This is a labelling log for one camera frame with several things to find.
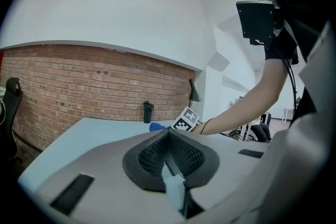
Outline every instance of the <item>brick wall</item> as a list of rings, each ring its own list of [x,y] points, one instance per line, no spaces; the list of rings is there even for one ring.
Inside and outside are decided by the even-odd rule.
[[[0,85],[10,77],[24,91],[13,129],[43,150],[82,117],[142,121],[147,100],[152,120],[175,119],[195,72],[136,54],[44,45],[5,50]]]

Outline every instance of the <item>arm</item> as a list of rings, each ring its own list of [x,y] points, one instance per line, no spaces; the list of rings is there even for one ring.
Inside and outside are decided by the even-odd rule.
[[[256,119],[278,101],[286,78],[287,71],[280,59],[266,60],[260,82],[237,104],[210,120],[202,134],[225,132]],[[200,134],[204,124],[195,127],[193,132]]]

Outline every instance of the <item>black rubber pad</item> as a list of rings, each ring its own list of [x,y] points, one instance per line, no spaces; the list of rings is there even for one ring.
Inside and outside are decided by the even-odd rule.
[[[50,206],[68,216],[88,190],[93,180],[94,178],[91,176],[80,174],[56,197]]]
[[[264,154],[263,152],[260,151],[250,151],[250,150],[241,150],[238,153],[258,159],[260,159]]]

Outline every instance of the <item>bracelet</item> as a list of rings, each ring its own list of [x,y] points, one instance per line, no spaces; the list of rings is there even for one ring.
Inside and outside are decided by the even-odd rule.
[[[203,133],[203,130],[204,130],[205,126],[208,124],[208,122],[209,122],[210,120],[208,120],[208,121],[204,124],[204,126],[203,126],[203,128],[202,128],[202,130],[201,130],[201,132],[200,132],[199,134],[202,134],[202,133]]]

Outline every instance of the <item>blue object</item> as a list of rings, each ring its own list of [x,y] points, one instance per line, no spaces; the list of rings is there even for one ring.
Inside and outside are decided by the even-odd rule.
[[[152,122],[151,125],[149,125],[149,131],[157,131],[157,130],[163,130],[163,129],[168,129],[168,127],[162,126],[160,123]]]

